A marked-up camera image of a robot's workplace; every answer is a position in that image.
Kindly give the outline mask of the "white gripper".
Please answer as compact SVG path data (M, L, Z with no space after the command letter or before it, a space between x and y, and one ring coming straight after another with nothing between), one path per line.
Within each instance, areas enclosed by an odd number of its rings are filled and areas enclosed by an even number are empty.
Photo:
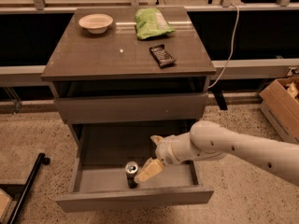
M157 159L149 158L145 162L141 171L134 178L136 183L144 183L156 176L164 169L164 165L179 165L186 161L186 134L167 137L152 135L150 140L156 145Z

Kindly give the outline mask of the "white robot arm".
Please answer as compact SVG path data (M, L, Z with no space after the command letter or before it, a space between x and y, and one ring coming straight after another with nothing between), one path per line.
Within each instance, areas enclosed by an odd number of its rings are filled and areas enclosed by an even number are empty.
M208 120L195 122L187 133L153 135L151 141L156 145L156 157L146 161L135 177L137 183L148 181L168 165L231 154L299 186L299 146L296 144L236 133Z

